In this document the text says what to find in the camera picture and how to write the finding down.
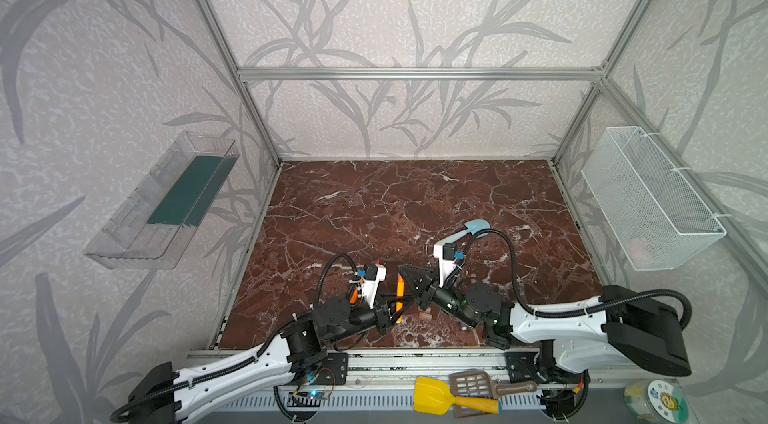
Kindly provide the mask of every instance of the white wire basket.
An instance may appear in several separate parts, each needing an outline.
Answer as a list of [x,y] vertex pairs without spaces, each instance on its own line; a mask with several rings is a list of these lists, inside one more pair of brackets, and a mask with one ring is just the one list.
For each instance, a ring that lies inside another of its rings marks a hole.
[[637,126],[606,128],[581,175],[637,271],[675,269],[726,234]]

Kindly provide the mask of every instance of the orange object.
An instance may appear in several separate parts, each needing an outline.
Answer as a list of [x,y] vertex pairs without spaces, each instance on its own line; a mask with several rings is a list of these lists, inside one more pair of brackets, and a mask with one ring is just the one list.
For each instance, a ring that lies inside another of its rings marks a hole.
[[584,387],[584,374],[581,374],[581,382],[574,388],[574,394],[579,394],[582,387]]
[[[406,295],[406,282],[402,279],[401,275],[397,275],[397,296],[403,297]],[[402,303],[398,301],[397,304],[395,304],[395,312],[398,312],[402,309]],[[400,319],[397,320],[398,323],[402,323],[402,316],[400,316]]]

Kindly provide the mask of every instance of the brown plastic spatula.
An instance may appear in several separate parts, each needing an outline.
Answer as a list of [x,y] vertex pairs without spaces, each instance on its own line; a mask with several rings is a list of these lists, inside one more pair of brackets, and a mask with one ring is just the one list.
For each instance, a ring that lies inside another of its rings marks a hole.
[[442,416],[454,404],[493,414],[498,414],[500,408],[498,400],[453,396],[451,390],[448,389],[448,384],[443,381],[429,379],[428,377],[416,378],[416,394],[413,399],[414,410]]
[[[538,389],[536,382],[525,381],[513,384],[497,384],[491,380],[487,372],[472,370],[456,372],[448,376],[451,393],[454,396],[470,396],[498,399],[501,396],[517,392],[533,392]],[[454,406],[453,415],[456,419],[463,417],[481,416],[487,412],[469,409],[464,406]]]

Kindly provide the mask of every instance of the leaf pattern wallpaper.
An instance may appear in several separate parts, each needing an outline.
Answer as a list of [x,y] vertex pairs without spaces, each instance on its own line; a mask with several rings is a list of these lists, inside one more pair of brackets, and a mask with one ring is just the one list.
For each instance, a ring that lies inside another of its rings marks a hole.
[[[768,0],[658,0],[611,79],[768,249],[765,96]],[[684,389],[701,422],[764,422],[768,298],[722,244],[674,271],[635,271],[581,178],[606,126],[628,125],[600,98],[560,165],[606,279],[673,287],[694,304]]]
[[[634,2],[211,0],[240,66],[599,66]],[[659,0],[613,75],[760,243],[765,8]],[[191,0],[0,0],[0,57],[0,422],[104,422],[143,372],[207,345],[275,169]],[[286,159],[547,159],[587,89],[248,86]],[[623,124],[601,99],[561,163],[600,272],[685,292],[696,308],[685,387],[700,420],[761,422],[766,298],[719,245],[676,271],[635,272],[584,188],[600,133]],[[232,137],[241,157],[177,268],[110,271],[83,256],[182,130]]]
[[[207,346],[275,168],[192,0],[0,0],[0,422],[106,422]],[[182,130],[240,158],[172,271],[83,249]]]
[[[634,1],[210,0],[239,66],[440,67],[599,66]],[[288,158],[546,158],[587,83],[250,88]]]

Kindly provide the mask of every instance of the black cable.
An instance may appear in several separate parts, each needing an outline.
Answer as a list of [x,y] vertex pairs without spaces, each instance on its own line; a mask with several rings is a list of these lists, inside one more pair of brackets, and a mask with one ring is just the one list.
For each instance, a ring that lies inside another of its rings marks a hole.
[[[606,311],[611,307],[621,306],[622,304],[627,304],[634,301],[648,299],[649,297],[667,296],[667,297],[674,297],[681,304],[683,304],[683,315],[680,317],[680,329],[684,330],[688,325],[688,323],[690,323],[690,317],[691,317],[691,314],[693,314],[693,309],[690,305],[690,301],[688,301],[688,298],[685,295],[683,295],[679,291],[675,291],[674,289],[652,289],[649,291],[643,291],[630,297],[622,297],[620,299],[614,299],[612,301],[606,301],[604,303],[595,304],[594,306],[587,307],[586,309],[574,309],[572,311],[554,311],[554,312],[553,311],[536,311],[534,308],[530,307],[523,300],[522,293],[520,292],[520,286],[518,285],[518,280],[517,280],[518,258],[515,255],[512,241],[509,239],[509,237],[506,234],[499,231],[498,229],[483,229],[482,231],[478,231],[478,233],[473,235],[469,239],[469,241],[467,241],[467,244],[464,246],[465,258],[469,251],[469,247],[472,246],[472,243],[474,243],[478,237],[482,237],[487,234],[494,234],[494,235],[501,236],[504,239],[504,241],[507,243],[507,246],[509,246],[509,255],[510,255],[510,258],[512,259],[512,291],[514,292],[514,298],[518,301],[518,303],[520,304],[520,307],[522,307],[525,310],[525,312],[529,314],[532,314],[536,317],[543,317],[546,319],[562,319],[565,317],[576,317],[576,316],[583,316],[585,314],[599,313],[601,311]],[[446,279],[446,282],[449,283],[449,285],[452,285],[453,281],[456,279],[456,276],[458,276],[458,273],[461,271],[463,267],[463,264],[464,264],[463,260],[460,260],[460,261],[462,261],[462,263],[459,264],[457,262],[456,269],[454,269],[451,272],[451,274],[448,275],[448,279]]]
[[357,276],[357,266],[355,266],[355,261],[353,261],[352,258],[347,253],[340,252],[338,255],[334,255],[333,257],[331,257],[330,261],[328,261],[326,265],[322,267],[322,272],[320,273],[320,279],[317,281],[317,289],[315,290],[315,308],[320,306],[320,294],[322,293],[322,283],[326,280],[326,275],[328,274],[328,271],[330,270],[331,266],[333,266],[333,263],[338,261],[340,257],[343,257],[344,259],[347,260],[347,262],[350,263],[353,276]]
[[[352,302],[352,296],[357,294],[357,283],[350,283],[350,286],[346,290],[346,295],[344,297],[349,301]],[[352,304],[352,307],[360,305],[362,302],[362,299],[357,299],[355,301],[355,304]]]
[[[248,366],[249,364],[252,364],[255,361],[256,361],[256,358],[251,356],[243,361],[238,362],[237,364],[233,364],[232,366],[225,367],[222,370],[208,372],[203,376],[198,376],[193,378],[192,385],[194,386],[196,384],[210,381],[210,380],[216,379],[217,377],[222,377],[222,376],[225,376],[226,374],[230,374],[232,372],[241,370],[245,366]],[[182,390],[185,387],[188,387],[189,385],[190,385],[189,381],[178,382],[178,384],[174,384],[172,386],[168,386],[163,389],[149,392],[146,396],[142,397],[141,399],[131,401],[125,406],[122,406],[117,410],[115,410],[114,412],[112,412],[112,414],[109,417],[109,420],[111,420],[112,422],[128,422],[130,420],[130,410],[133,410],[141,406],[142,404],[145,404],[147,401],[157,399],[171,392]]]
[[[202,376],[195,377],[195,378],[192,379],[192,385],[194,386],[194,385],[199,384],[201,382],[210,381],[210,380],[216,379],[218,377],[222,377],[222,376],[225,376],[227,374],[231,374],[232,372],[239,371],[239,370],[243,369],[245,366],[249,366],[250,364],[253,364],[256,361],[257,357],[261,357],[261,355],[264,354],[264,352],[266,351],[266,348],[270,346],[270,342],[272,342],[274,340],[274,338],[283,329],[285,329],[288,325],[290,325],[291,323],[293,323],[292,320],[284,323],[282,326],[280,326],[277,329],[275,329],[266,338],[264,343],[261,345],[259,350],[256,352],[256,357],[250,356],[250,357],[248,357],[248,358],[246,358],[246,359],[244,359],[244,360],[242,360],[242,361],[240,361],[240,362],[238,362],[236,364],[233,364],[232,366],[225,367],[224,369],[221,369],[221,370],[218,370],[218,371],[208,372],[207,374],[204,374]],[[112,414],[109,417],[109,420],[111,420],[112,422],[128,422],[130,420],[130,411],[131,410],[133,410],[133,409],[135,409],[135,408],[145,404],[146,402],[148,402],[150,400],[157,399],[157,398],[159,398],[161,396],[164,396],[164,395],[166,395],[168,393],[171,393],[171,392],[176,392],[178,390],[182,390],[185,387],[188,387],[189,385],[190,385],[189,381],[178,382],[177,384],[174,384],[172,386],[164,387],[162,389],[159,389],[159,390],[156,390],[156,391],[153,391],[153,392],[149,392],[146,396],[142,397],[141,399],[133,400],[133,401],[129,402],[128,404],[126,404],[126,405],[118,408],[114,412],[112,412]]]
[[302,422],[309,421],[315,416],[315,414],[317,414],[317,411],[314,411],[312,413],[312,416],[309,417],[309,419],[303,419],[300,421],[296,419],[298,414],[294,413],[293,415],[291,415],[288,413],[288,410],[286,409],[285,405],[283,405],[283,401],[280,399],[280,391],[278,391],[277,386],[274,386],[272,388],[272,392],[275,395],[275,403],[277,404],[277,409],[280,410],[280,413],[283,414],[283,416],[285,416],[287,419],[290,419],[291,422],[295,422],[296,424],[301,424]]
[[[576,402],[576,405],[574,408],[568,413],[568,414],[561,414],[561,418],[558,418],[557,414],[550,415],[547,410],[542,410],[542,412],[547,416],[551,417],[555,421],[566,421],[567,419],[570,419],[573,417],[576,412],[579,412],[582,407],[584,407],[584,403],[587,401],[587,395],[589,394],[589,371],[583,371],[581,373],[582,381],[584,382],[584,388],[579,393],[581,398]],[[552,397],[539,397],[540,400],[548,401],[548,402],[562,402],[572,399],[574,396],[573,391],[571,391],[571,394],[568,394],[567,396],[564,396],[562,398],[552,398]]]
[[296,399],[296,393],[299,392],[299,389],[301,389],[301,384],[296,386],[296,391],[290,395],[290,400],[293,402],[294,406],[301,406],[301,402],[299,402],[299,400]]
[[360,344],[360,341],[362,341],[362,338],[365,337],[367,333],[368,333],[368,331],[360,334],[357,337],[357,341],[355,341],[354,344],[352,344],[351,346],[347,347],[346,349],[339,349],[338,342],[333,344],[333,349],[336,350],[336,352],[347,352],[348,350],[352,349],[353,347],[357,347],[357,345]]
[[587,401],[587,395],[589,394],[589,372],[584,371],[584,375],[585,375],[584,388],[583,390],[581,390],[582,392],[581,399],[576,403],[576,407],[574,408],[574,410],[566,414],[563,420],[570,419],[571,417],[573,417],[576,414],[576,412],[579,412],[581,408],[584,407],[584,403]]

